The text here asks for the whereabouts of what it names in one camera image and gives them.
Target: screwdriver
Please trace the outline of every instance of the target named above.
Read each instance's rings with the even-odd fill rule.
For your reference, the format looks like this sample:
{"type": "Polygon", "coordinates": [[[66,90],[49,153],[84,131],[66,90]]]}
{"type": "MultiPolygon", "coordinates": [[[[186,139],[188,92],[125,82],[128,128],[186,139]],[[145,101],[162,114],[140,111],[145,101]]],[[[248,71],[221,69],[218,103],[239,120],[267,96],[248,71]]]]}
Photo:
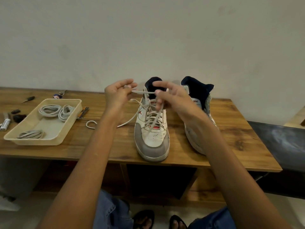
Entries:
{"type": "Polygon", "coordinates": [[[30,100],[33,100],[33,99],[35,99],[35,96],[31,96],[31,97],[27,98],[25,101],[23,101],[21,103],[24,103],[24,102],[27,102],[27,101],[30,101],[30,100]]]}

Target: foot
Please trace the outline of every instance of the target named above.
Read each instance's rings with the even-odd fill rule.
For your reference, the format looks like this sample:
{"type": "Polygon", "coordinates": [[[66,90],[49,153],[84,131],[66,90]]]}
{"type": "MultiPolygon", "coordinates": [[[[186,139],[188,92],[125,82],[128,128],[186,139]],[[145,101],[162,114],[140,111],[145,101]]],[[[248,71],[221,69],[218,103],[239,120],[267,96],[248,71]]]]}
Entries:
{"type": "Polygon", "coordinates": [[[150,229],[152,225],[152,220],[147,218],[147,216],[144,219],[136,219],[134,221],[134,224],[142,225],[142,227],[136,227],[135,229],[150,229]]]}
{"type": "Polygon", "coordinates": [[[174,220],[172,224],[172,229],[186,229],[186,227],[181,221],[177,222],[177,220],[174,220]]]}

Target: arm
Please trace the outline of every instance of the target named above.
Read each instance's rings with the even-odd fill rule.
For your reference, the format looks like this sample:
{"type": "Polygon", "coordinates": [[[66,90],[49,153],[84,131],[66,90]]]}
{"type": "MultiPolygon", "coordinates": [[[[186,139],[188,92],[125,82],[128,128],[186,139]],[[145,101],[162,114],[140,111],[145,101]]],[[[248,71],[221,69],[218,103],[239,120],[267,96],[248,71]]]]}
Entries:
{"type": "Polygon", "coordinates": [[[224,141],[208,116],[181,86],[156,81],[157,109],[165,100],[200,138],[237,228],[291,228],[224,141]]]}
{"type": "Polygon", "coordinates": [[[122,80],[105,89],[106,109],[73,172],[37,228],[92,228],[98,193],[123,105],[137,84],[122,80]]]}

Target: tabletop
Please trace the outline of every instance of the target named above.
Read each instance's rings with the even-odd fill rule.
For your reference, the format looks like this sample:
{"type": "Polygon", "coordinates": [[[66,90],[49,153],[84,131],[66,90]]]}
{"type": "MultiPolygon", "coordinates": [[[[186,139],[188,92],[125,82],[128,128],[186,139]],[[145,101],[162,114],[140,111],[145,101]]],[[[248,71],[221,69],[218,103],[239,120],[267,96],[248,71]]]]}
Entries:
{"type": "MultiPolygon", "coordinates": [[[[0,111],[11,112],[20,109],[20,114],[29,114],[41,101],[52,98],[57,90],[0,88],[0,111]],[[32,101],[21,102],[29,96],[32,101]]],[[[16,126],[11,122],[5,132],[0,132],[0,156],[18,158],[40,158],[58,160],[78,160],[94,132],[86,127],[89,120],[99,121],[105,109],[105,95],[97,92],[68,91],[65,99],[81,99],[82,107],[89,107],[85,119],[76,120],[63,143],[58,146],[20,146],[5,141],[4,135],[16,126]]],[[[124,107],[121,123],[129,120],[137,111],[139,104],[128,102],[124,107]]],[[[211,115],[225,141],[247,170],[280,172],[282,169],[254,130],[230,99],[212,99],[211,115]]],[[[197,153],[189,144],[184,131],[183,121],[172,110],[167,110],[167,125],[170,135],[170,152],[163,162],[152,163],[142,159],[134,141],[135,119],[116,130],[109,162],[178,165],[190,167],[210,167],[206,156],[197,153]]]]}

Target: shoe sole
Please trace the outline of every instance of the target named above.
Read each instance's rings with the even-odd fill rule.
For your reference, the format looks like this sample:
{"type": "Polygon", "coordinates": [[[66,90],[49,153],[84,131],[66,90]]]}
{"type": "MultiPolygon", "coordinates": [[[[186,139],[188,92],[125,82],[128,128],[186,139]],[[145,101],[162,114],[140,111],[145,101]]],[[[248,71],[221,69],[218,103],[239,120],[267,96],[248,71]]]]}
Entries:
{"type": "Polygon", "coordinates": [[[196,142],[193,141],[191,135],[189,134],[189,132],[186,130],[186,126],[184,125],[184,131],[185,131],[185,135],[187,137],[187,139],[189,140],[191,146],[200,154],[205,155],[205,153],[202,151],[202,148],[200,146],[198,146],[196,144],[196,142]]]}
{"type": "Polygon", "coordinates": [[[138,150],[139,154],[141,155],[141,157],[142,157],[144,160],[148,161],[148,162],[161,162],[161,161],[164,161],[164,160],[167,158],[168,153],[169,153],[169,151],[170,151],[170,144],[168,144],[168,148],[167,148],[165,154],[163,154],[162,156],[157,157],[157,158],[151,158],[151,157],[148,157],[148,156],[144,155],[144,154],[139,150],[139,147],[138,147],[138,145],[137,145],[136,142],[135,142],[135,146],[137,147],[137,150],[138,150]]]}

